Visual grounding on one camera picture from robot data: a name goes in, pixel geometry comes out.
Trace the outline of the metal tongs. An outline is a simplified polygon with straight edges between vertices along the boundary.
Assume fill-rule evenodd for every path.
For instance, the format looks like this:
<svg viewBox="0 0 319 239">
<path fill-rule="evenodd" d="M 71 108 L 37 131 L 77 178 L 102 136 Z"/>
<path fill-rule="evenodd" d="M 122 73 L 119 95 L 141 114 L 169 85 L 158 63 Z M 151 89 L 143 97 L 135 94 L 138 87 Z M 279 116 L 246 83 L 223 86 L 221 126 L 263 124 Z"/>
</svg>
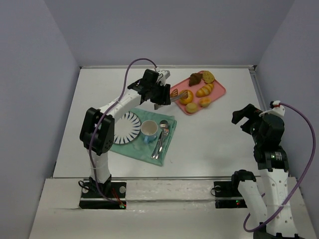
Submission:
<svg viewBox="0 0 319 239">
<path fill-rule="evenodd" d="M 188 97 L 187 91 L 180 93 L 178 89 L 174 89 L 170 94 L 170 101 L 175 102 L 179 99 L 186 99 Z"/>
</svg>

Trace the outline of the golden donut bread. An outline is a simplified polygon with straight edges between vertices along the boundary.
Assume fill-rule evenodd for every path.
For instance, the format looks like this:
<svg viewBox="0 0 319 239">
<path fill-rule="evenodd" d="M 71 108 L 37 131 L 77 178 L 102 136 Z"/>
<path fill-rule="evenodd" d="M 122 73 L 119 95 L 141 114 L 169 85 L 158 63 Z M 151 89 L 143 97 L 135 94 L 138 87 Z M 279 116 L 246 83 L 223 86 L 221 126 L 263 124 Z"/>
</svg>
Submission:
<svg viewBox="0 0 319 239">
<path fill-rule="evenodd" d="M 181 94 L 181 97 L 179 99 L 179 102 L 182 105 L 187 105 L 193 101 L 194 96 L 191 90 L 182 90 L 180 94 Z"/>
</svg>

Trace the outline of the small round yellow bun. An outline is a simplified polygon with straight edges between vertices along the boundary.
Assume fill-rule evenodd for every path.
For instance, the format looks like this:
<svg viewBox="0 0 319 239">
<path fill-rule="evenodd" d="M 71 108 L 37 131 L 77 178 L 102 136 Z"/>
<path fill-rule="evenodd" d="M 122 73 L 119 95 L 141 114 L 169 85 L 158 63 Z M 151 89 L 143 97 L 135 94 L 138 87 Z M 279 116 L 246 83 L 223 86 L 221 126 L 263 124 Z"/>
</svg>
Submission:
<svg viewBox="0 0 319 239">
<path fill-rule="evenodd" d="M 196 113 L 198 111 L 198 104 L 196 103 L 189 103 L 185 106 L 185 110 L 189 113 L 189 114 L 193 114 Z"/>
</svg>

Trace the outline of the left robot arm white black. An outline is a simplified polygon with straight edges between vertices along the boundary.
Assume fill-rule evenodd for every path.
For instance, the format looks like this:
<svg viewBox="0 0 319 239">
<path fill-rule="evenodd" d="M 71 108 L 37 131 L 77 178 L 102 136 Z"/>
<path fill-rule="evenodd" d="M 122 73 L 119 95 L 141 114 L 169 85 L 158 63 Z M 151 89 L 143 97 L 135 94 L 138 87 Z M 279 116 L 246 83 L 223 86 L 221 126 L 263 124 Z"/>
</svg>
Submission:
<svg viewBox="0 0 319 239">
<path fill-rule="evenodd" d="M 115 136 L 115 123 L 132 108 L 150 101 L 158 105 L 170 105 L 169 70 L 146 69 L 142 78 L 124 85 L 120 96 L 107 105 L 95 109 L 89 108 L 80 131 L 80 141 L 87 149 L 91 175 L 89 182 L 103 198 L 111 189 L 111 173 L 108 167 L 108 151 Z"/>
</svg>

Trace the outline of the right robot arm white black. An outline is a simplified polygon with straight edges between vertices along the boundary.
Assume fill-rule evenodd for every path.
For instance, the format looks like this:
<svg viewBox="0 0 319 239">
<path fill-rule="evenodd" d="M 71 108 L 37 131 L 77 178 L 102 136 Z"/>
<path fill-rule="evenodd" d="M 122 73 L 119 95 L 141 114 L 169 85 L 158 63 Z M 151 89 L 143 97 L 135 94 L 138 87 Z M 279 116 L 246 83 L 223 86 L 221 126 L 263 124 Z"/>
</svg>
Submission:
<svg viewBox="0 0 319 239">
<path fill-rule="evenodd" d="M 255 175 L 244 169 L 235 171 L 231 178 L 233 190 L 244 198 L 253 221 L 253 228 L 245 231 L 252 232 L 255 239 L 301 238 L 286 200 L 291 193 L 288 157 L 280 145 L 285 130 L 284 114 L 280 101 L 271 102 L 270 110 L 264 112 L 248 104 L 232 114 L 233 124 L 247 118 L 241 129 L 253 138 L 254 158 L 263 184 L 259 189 Z"/>
</svg>

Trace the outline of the pink tray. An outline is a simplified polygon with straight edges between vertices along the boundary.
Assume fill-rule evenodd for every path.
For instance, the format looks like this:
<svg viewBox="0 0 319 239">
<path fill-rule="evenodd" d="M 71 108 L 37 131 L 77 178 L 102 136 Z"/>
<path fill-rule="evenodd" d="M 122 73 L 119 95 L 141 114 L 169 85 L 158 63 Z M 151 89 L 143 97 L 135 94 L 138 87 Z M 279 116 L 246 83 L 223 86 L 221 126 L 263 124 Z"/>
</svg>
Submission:
<svg viewBox="0 0 319 239">
<path fill-rule="evenodd" d="M 211 103 L 213 103 L 214 101 L 216 101 L 217 99 L 219 99 L 220 97 L 222 97 L 223 95 L 226 94 L 226 89 L 217 81 L 213 81 L 213 89 L 211 91 L 211 93 L 207 96 L 203 96 L 203 97 L 198 97 L 196 95 L 196 92 L 202 88 L 203 86 L 206 85 L 206 83 L 201 80 L 201 82 L 197 85 L 194 86 L 189 86 L 189 77 L 182 80 L 181 82 L 175 84 L 174 86 L 171 86 L 170 88 L 170 92 L 172 93 L 175 89 L 177 89 L 178 93 L 180 93 L 182 90 L 190 90 L 193 93 L 193 100 L 192 102 L 197 104 L 198 106 L 198 111 L 202 110 L 203 107 L 199 104 L 199 102 L 201 101 L 201 99 L 205 99 L 205 98 L 209 98 L 211 100 Z"/>
</svg>

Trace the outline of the dark chocolate croissant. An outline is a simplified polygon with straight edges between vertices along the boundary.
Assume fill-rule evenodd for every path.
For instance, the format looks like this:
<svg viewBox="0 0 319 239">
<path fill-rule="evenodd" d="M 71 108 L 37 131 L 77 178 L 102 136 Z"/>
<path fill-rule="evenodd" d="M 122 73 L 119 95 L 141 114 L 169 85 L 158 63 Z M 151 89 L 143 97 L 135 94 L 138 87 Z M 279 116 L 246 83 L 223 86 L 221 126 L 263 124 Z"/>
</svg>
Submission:
<svg viewBox="0 0 319 239">
<path fill-rule="evenodd" d="M 189 82 L 188 85 L 191 86 L 195 86 L 200 84 L 202 80 L 202 73 L 192 73 L 189 77 Z"/>
</svg>

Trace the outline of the metal spoon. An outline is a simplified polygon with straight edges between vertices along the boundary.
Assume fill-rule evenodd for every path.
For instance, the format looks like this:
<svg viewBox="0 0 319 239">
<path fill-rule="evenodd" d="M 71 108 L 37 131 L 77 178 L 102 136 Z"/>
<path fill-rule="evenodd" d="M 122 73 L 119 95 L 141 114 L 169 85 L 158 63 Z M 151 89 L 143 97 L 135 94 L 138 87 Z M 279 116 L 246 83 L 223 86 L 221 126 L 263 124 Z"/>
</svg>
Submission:
<svg viewBox="0 0 319 239">
<path fill-rule="evenodd" d="M 161 120 L 160 123 L 159 123 L 159 127 L 161 129 L 161 131 L 163 132 L 164 129 L 166 128 L 166 126 L 168 125 L 168 121 L 167 120 Z"/>
</svg>

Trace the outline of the metal fork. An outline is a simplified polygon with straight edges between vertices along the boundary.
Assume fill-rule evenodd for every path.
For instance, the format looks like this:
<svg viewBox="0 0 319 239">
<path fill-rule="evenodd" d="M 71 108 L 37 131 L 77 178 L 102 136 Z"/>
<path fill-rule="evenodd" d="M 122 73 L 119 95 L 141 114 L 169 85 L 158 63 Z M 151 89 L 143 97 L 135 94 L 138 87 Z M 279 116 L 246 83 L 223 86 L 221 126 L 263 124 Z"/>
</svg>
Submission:
<svg viewBox="0 0 319 239">
<path fill-rule="evenodd" d="M 162 151 L 162 148 L 163 148 L 164 140 L 168 136 L 168 133 L 169 133 L 169 124 L 166 125 L 166 127 L 163 130 L 163 133 L 161 134 L 161 139 L 160 139 L 159 145 L 157 146 L 157 150 L 152 155 L 153 159 L 159 158 L 160 152 Z"/>
</svg>

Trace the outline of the small orange-topped bun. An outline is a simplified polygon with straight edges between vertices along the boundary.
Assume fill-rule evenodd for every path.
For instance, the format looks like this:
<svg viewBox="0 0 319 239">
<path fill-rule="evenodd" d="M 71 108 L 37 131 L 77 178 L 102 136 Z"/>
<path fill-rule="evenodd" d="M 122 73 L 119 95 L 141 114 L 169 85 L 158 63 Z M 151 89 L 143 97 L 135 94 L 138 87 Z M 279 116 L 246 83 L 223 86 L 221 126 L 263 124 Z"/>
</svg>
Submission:
<svg viewBox="0 0 319 239">
<path fill-rule="evenodd" d="M 208 107 L 210 104 L 211 104 L 211 99 L 208 98 L 208 97 L 201 98 L 201 99 L 199 100 L 199 105 L 200 105 L 202 108 L 206 108 L 206 107 Z"/>
</svg>

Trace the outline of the blue striped white plate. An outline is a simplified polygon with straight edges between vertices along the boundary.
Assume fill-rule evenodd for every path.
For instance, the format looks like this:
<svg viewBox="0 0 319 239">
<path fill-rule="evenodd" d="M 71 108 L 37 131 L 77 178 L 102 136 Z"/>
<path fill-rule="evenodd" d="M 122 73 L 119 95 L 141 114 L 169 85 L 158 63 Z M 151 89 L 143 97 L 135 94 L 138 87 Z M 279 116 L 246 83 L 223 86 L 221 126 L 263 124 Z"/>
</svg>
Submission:
<svg viewBox="0 0 319 239">
<path fill-rule="evenodd" d="M 141 120 L 135 113 L 125 113 L 115 123 L 114 144 L 127 144 L 136 139 L 140 133 L 141 124 Z"/>
</svg>

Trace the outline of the metal knife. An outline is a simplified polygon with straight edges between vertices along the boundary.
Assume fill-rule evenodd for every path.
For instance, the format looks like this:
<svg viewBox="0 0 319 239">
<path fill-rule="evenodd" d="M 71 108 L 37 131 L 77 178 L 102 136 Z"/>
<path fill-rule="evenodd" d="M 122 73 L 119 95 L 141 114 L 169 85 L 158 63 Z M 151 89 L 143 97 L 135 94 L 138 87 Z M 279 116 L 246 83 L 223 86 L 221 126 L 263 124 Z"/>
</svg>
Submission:
<svg viewBox="0 0 319 239">
<path fill-rule="evenodd" d="M 155 146 L 155 149 L 152 152 L 152 155 L 151 155 L 152 159 L 154 159 L 156 157 L 156 154 L 158 152 L 159 145 L 160 145 L 160 142 L 161 142 L 161 138 L 162 138 L 162 132 L 160 133 L 159 138 L 158 138 L 157 143 L 156 143 L 156 146 Z"/>
</svg>

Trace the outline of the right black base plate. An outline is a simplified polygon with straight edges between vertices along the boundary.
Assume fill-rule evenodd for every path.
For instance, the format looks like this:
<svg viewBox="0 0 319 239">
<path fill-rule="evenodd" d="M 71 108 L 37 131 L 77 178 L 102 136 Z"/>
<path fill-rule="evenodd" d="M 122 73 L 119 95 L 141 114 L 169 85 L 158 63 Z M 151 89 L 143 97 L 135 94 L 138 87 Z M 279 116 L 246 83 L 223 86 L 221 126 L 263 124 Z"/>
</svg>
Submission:
<svg viewBox="0 0 319 239">
<path fill-rule="evenodd" d="M 214 181 L 210 193 L 215 197 L 215 207 L 217 209 L 247 208 L 239 191 L 232 188 L 231 181 Z"/>
</svg>

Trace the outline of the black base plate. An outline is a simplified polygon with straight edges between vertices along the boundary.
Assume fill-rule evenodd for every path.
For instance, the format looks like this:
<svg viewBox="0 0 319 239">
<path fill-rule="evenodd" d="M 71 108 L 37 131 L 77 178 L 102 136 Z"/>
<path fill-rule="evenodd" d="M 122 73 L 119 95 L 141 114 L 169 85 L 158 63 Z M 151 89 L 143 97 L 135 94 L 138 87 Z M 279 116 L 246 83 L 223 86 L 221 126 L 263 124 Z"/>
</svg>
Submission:
<svg viewBox="0 0 319 239">
<path fill-rule="evenodd" d="M 79 180 L 81 188 L 79 208 L 85 210 L 125 210 L 127 208 L 125 181 L 112 181 L 111 186 L 103 196 L 96 189 L 95 183 L 89 180 Z"/>
<path fill-rule="evenodd" d="M 214 181 L 210 193 L 215 197 L 215 207 L 217 209 L 247 208 L 239 191 L 232 188 L 231 181 Z"/>
</svg>

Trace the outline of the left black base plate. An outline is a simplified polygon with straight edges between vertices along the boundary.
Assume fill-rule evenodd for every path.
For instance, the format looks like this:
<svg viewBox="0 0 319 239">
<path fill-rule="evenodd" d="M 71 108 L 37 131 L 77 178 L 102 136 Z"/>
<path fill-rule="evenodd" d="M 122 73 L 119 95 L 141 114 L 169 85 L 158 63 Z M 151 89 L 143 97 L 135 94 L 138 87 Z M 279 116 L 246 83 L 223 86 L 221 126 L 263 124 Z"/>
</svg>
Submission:
<svg viewBox="0 0 319 239">
<path fill-rule="evenodd" d="M 89 180 L 79 180 L 81 188 L 79 208 L 85 210 L 125 210 L 127 208 L 125 181 L 112 181 L 111 186 L 103 196 L 96 189 L 95 183 Z"/>
</svg>

